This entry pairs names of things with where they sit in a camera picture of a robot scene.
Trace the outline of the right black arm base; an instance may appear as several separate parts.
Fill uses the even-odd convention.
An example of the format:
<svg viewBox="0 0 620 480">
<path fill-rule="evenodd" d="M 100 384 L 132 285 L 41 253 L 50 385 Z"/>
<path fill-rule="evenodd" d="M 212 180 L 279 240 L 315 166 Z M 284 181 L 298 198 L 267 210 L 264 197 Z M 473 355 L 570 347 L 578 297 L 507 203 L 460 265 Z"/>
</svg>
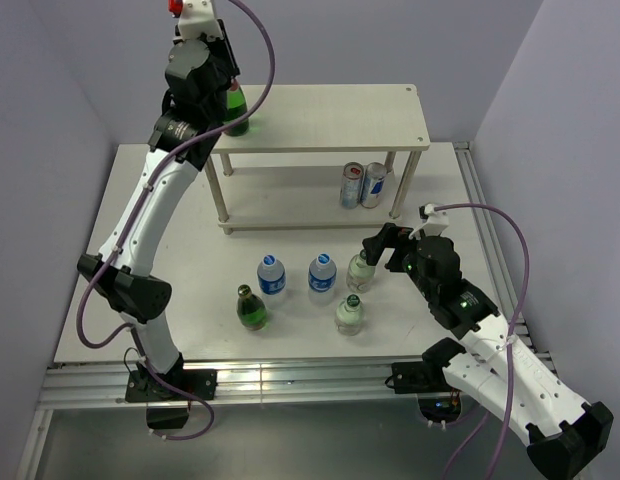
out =
<svg viewBox="0 0 620 480">
<path fill-rule="evenodd" d="M 435 423 L 456 421 L 462 412 L 460 393 L 442 372 L 424 361 L 395 362 L 384 385 L 397 395 L 415 395 L 419 413 Z"/>
</svg>

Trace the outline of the green glass bottle front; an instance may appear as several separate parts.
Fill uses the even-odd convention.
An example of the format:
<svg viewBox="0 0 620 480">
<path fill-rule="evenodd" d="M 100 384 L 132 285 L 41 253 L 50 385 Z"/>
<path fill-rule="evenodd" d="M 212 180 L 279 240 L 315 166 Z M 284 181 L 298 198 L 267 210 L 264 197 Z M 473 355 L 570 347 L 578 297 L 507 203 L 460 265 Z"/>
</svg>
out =
<svg viewBox="0 0 620 480">
<path fill-rule="evenodd" d="M 267 309 L 264 302 L 246 284 L 238 287 L 236 312 L 240 323 L 248 330 L 260 330 L 267 323 Z"/>
</svg>

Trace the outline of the green glass bottle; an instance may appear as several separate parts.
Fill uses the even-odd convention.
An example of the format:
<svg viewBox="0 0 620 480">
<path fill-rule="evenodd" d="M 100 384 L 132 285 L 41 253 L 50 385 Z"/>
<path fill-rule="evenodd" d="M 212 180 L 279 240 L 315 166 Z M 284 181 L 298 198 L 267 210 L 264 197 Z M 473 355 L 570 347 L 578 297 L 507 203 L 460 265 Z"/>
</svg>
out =
<svg viewBox="0 0 620 480">
<path fill-rule="evenodd" d="M 226 116 L 224 124 L 232 124 L 248 111 L 244 92 L 236 78 L 232 80 L 230 88 L 226 92 Z M 249 131 L 249 120 L 245 119 L 234 127 L 226 128 L 224 134 L 231 137 L 245 135 Z"/>
<path fill-rule="evenodd" d="M 238 287 L 236 312 L 240 323 L 248 330 L 260 330 L 267 323 L 267 309 L 264 302 L 246 284 Z"/>
</svg>

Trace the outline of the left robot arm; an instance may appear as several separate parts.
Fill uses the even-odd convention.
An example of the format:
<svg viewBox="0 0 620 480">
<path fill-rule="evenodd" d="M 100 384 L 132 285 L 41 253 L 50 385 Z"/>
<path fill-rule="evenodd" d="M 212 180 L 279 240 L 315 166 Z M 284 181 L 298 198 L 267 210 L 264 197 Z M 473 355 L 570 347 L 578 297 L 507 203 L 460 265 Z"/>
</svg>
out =
<svg viewBox="0 0 620 480">
<path fill-rule="evenodd" d="M 175 28 L 165 69 L 168 89 L 148 141 L 141 177 L 124 213 L 98 254 L 77 269 L 116 311 L 153 368 L 149 388 L 173 399 L 185 386 L 183 357 L 166 319 L 171 285 L 153 276 L 161 238 L 186 190 L 204 169 L 221 136 L 227 92 L 239 73 L 222 21 Z"/>
</svg>

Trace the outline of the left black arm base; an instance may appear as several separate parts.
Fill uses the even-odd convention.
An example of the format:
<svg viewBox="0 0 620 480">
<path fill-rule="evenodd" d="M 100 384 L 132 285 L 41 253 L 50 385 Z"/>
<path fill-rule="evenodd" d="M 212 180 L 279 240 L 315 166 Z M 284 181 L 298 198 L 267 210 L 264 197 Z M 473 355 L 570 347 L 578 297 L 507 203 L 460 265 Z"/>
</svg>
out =
<svg viewBox="0 0 620 480">
<path fill-rule="evenodd" d="M 144 368 L 131 371 L 124 395 L 126 404 L 143 404 L 146 407 L 146 425 L 149 433 L 163 441 L 187 441 L 208 433 L 215 421 L 215 412 L 209 404 L 217 387 L 214 369 L 183 370 L 177 375 L 175 385 L 169 384 L 159 374 L 153 376 Z M 206 425 L 194 433 L 178 434 L 189 421 L 195 405 L 208 413 Z"/>
</svg>

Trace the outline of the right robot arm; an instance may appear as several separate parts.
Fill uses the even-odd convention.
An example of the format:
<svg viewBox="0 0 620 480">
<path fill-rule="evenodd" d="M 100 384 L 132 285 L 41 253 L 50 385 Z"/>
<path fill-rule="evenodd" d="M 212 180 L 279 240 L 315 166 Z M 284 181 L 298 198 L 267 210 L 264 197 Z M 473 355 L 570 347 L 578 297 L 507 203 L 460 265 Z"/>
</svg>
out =
<svg viewBox="0 0 620 480">
<path fill-rule="evenodd" d="M 506 317 L 462 276 L 453 242 L 385 224 L 362 242 L 367 262 L 405 273 L 449 336 L 423 352 L 413 373 L 394 370 L 396 392 L 423 387 L 459 390 L 502 420 L 547 479 L 575 478 L 610 435 L 612 412 L 563 383 L 520 339 Z"/>
</svg>

